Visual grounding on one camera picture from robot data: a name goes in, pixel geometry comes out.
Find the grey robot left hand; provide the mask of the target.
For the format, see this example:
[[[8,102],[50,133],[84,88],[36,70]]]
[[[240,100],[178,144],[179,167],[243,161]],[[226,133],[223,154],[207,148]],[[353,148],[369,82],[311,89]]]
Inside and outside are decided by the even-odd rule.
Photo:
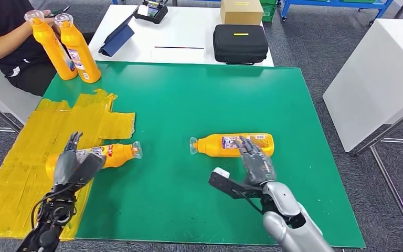
[[[82,135],[82,132],[74,132],[66,143],[63,152],[59,154],[53,174],[54,185],[65,185],[69,182],[77,166],[76,151],[79,139]]]

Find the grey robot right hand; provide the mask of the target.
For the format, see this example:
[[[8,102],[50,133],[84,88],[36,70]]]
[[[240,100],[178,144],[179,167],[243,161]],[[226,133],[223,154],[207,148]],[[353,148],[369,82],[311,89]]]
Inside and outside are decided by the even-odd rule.
[[[234,143],[238,147],[243,165],[246,169],[244,183],[252,186],[260,186],[267,182],[275,181],[276,174],[273,163],[261,147],[244,136],[239,137]]]

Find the person's right hand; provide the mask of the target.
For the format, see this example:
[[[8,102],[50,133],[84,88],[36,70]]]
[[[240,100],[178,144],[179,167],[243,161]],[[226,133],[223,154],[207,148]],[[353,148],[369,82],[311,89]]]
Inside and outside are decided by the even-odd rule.
[[[53,29],[53,31],[54,31],[58,36],[60,36],[61,31],[60,31],[59,27],[56,25],[54,18],[45,18],[45,22]]]

